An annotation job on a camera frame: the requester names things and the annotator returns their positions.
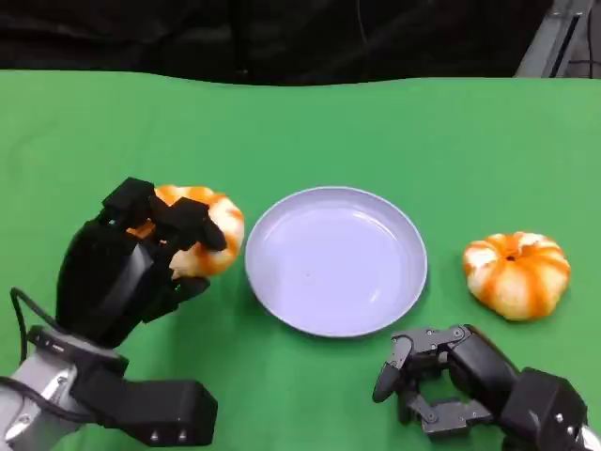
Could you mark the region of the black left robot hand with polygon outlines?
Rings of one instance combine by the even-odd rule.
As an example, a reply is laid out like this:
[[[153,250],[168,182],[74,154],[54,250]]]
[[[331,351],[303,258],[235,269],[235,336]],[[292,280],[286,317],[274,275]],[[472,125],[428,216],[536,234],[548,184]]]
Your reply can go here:
[[[178,275],[173,257],[197,243],[226,247],[203,201],[163,202],[152,183],[125,179],[69,244],[56,292],[59,328],[114,349],[140,322],[178,309],[208,289],[200,275]]]

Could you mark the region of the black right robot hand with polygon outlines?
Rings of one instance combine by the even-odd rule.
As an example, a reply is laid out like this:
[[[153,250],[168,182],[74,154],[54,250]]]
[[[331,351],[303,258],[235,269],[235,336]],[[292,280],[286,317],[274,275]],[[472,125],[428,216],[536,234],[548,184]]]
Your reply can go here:
[[[392,335],[393,352],[380,369],[372,400],[397,395],[400,423],[421,423],[431,439],[467,434],[474,426],[500,417],[519,370],[483,333],[469,324],[447,329],[420,328]],[[455,388],[469,399],[430,403],[420,383],[447,372]]]

